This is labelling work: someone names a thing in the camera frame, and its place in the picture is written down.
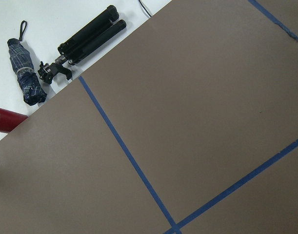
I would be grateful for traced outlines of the black folded tripod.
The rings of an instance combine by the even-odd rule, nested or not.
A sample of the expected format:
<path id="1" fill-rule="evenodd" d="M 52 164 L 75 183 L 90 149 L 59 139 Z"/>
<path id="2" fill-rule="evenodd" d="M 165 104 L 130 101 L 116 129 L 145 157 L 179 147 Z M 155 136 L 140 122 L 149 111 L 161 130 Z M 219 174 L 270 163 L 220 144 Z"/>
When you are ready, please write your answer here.
<path id="1" fill-rule="evenodd" d="M 65 68 L 64 63 L 67 62 L 72 66 L 78 64 L 125 28 L 126 22 L 119 19 L 116 7 L 109 5 L 102 13 L 58 47 L 60 56 L 53 63 L 40 63 L 38 70 L 40 79 L 51 84 L 53 78 L 61 73 L 66 76 L 67 80 L 70 80 L 72 71 Z"/>

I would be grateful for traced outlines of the blue folded umbrella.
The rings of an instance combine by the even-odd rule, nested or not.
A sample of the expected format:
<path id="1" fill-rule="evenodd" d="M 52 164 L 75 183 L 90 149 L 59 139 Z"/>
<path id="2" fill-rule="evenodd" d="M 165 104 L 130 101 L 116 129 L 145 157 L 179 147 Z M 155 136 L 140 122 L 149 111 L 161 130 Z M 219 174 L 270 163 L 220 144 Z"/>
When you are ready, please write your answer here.
<path id="1" fill-rule="evenodd" d="M 19 38 L 9 39 L 7 45 L 10 62 L 22 91 L 23 101 L 33 106 L 35 104 L 44 103 L 47 94 L 41 87 L 35 73 L 30 52 L 21 44 L 26 27 L 27 21 L 23 20 L 20 23 Z"/>

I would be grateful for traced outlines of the red cylinder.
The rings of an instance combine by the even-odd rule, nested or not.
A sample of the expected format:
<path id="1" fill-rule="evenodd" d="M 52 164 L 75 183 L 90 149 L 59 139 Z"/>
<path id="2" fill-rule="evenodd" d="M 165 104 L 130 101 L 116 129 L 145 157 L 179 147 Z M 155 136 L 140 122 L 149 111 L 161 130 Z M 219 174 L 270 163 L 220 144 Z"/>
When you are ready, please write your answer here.
<path id="1" fill-rule="evenodd" d="M 11 132 L 27 118 L 27 115 L 0 108 L 0 132 Z"/>

